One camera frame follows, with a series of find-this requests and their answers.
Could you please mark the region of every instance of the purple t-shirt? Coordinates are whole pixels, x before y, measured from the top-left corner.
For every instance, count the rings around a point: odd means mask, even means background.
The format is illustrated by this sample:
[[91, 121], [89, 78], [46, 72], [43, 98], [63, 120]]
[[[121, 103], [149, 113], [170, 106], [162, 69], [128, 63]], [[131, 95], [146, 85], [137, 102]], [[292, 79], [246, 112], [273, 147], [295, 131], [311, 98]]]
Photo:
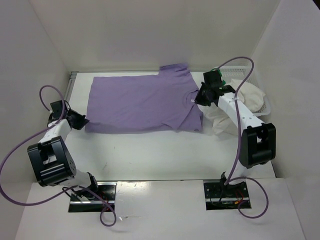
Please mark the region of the purple t-shirt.
[[192, 102], [198, 90], [187, 64], [160, 67], [158, 75], [94, 77], [85, 131], [201, 131], [203, 113]]

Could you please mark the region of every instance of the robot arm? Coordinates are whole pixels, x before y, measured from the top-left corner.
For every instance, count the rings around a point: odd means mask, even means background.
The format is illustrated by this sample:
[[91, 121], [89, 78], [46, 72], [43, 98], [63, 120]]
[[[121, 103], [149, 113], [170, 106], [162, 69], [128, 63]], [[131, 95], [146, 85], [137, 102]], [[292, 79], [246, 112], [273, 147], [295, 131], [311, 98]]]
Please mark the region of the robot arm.
[[[71, 129], [82, 129], [89, 121], [85, 115], [66, 109], [63, 119], [58, 122], [62, 112], [62, 101], [50, 104], [52, 114], [49, 117], [49, 129], [44, 137], [34, 145], [28, 147], [27, 152], [38, 183], [45, 186], [61, 185], [66, 187], [82, 186], [98, 192], [98, 184], [89, 172], [77, 170], [65, 144]], [[95, 197], [81, 188], [75, 187], [73, 191], [78, 197], [92, 200]]]
[[[195, 103], [202, 106], [211, 106], [214, 103], [222, 109], [238, 126], [236, 111], [235, 90], [223, 86], [219, 72], [210, 71], [203, 74], [204, 82], [195, 98]], [[257, 118], [241, 101], [238, 101], [241, 121], [241, 148], [237, 166], [232, 176], [245, 177], [255, 166], [266, 164], [276, 156], [276, 128], [272, 123], [265, 124]], [[222, 174], [221, 179], [226, 180], [230, 171]], [[230, 185], [237, 185], [243, 180], [232, 181]]]

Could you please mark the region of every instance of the white tabletop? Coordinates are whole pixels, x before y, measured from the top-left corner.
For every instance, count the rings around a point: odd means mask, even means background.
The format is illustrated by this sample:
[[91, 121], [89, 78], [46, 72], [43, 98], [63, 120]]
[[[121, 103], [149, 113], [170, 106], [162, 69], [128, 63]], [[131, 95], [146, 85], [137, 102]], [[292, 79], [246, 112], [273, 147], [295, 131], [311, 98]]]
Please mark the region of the white tabletop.
[[[203, 181], [118, 182], [113, 227], [99, 221], [99, 212], [68, 213], [69, 200], [62, 195], [34, 207], [25, 207], [16, 240], [304, 240], [299, 219], [282, 178], [259, 179], [269, 195], [269, 208], [259, 219], [246, 219], [237, 209], [206, 210]], [[247, 181], [252, 209], [265, 208], [264, 194]], [[47, 199], [60, 187], [34, 183], [27, 202]], [[113, 221], [112, 213], [103, 217]]]
[[[69, 103], [86, 114], [94, 77], [140, 76], [157, 72], [78, 73]], [[193, 72], [199, 86], [202, 72]], [[231, 168], [237, 138], [213, 134], [212, 123], [204, 120], [203, 133], [158, 131], [141, 134], [99, 134], [72, 130], [66, 145], [77, 168], [90, 172], [97, 180], [151, 181], [219, 179]], [[274, 178], [271, 162], [260, 165], [254, 178]]]

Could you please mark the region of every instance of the white cloth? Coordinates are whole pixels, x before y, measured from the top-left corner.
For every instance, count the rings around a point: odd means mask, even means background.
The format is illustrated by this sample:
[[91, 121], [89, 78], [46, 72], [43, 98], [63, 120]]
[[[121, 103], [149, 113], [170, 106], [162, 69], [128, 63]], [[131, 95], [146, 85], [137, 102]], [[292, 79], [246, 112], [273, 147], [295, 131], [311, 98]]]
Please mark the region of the white cloth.
[[[241, 82], [242, 80], [231, 79], [231, 83], [227, 85], [230, 85], [236, 90]], [[259, 111], [263, 106], [265, 95], [266, 94], [255, 85], [245, 82], [240, 88], [237, 98], [243, 102], [251, 112], [254, 113]], [[222, 132], [226, 132], [229, 134], [238, 135], [238, 128], [236, 125], [232, 122], [228, 115], [216, 105], [198, 105], [198, 107], [203, 112], [204, 117], [213, 122], [212, 129], [214, 134], [218, 135]]]

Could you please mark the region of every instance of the basket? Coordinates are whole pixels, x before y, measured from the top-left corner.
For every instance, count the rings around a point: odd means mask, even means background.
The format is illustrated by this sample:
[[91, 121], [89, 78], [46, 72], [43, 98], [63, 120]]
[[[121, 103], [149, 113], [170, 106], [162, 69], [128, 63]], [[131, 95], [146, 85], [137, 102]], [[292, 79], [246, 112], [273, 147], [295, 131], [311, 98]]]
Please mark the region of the basket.
[[[250, 71], [250, 69], [251, 66], [223, 66], [220, 68], [220, 71], [223, 80], [226, 83], [230, 83], [231, 79], [243, 80]], [[253, 72], [247, 79], [247, 82], [255, 85], [262, 91], [265, 91], [262, 82], [259, 79], [259, 74], [255, 69], [253, 69]], [[264, 103], [260, 110], [253, 113], [256, 117], [269, 115], [271, 113], [271, 108], [267, 96], [264, 96], [263, 101]]]

